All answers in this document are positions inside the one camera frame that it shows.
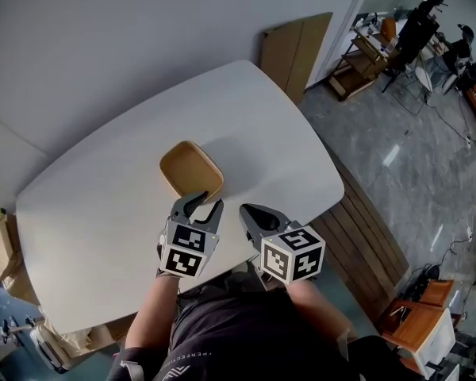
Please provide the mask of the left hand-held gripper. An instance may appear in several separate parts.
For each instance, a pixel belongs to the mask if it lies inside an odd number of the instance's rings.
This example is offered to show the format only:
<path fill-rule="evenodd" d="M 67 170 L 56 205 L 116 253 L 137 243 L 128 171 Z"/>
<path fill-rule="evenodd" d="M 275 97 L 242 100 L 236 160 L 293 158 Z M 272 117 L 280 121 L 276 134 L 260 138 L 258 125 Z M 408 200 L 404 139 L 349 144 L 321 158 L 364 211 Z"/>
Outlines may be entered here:
<path fill-rule="evenodd" d="M 158 275 L 196 279 L 202 273 L 219 243 L 217 229 L 224 209 L 219 199 L 205 219 L 192 221 L 192 214 L 208 193 L 191 193 L 174 202 L 157 244 Z"/>

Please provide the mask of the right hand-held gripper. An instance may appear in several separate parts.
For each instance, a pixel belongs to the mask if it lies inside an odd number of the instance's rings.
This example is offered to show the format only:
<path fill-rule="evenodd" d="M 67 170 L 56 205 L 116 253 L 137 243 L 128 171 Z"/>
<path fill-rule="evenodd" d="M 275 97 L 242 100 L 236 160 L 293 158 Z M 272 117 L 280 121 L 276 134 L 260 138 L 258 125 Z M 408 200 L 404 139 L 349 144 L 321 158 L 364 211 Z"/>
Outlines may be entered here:
<path fill-rule="evenodd" d="M 240 223 L 263 274 L 290 285 L 321 272 L 326 242 L 311 226 L 254 203 L 240 206 Z"/>

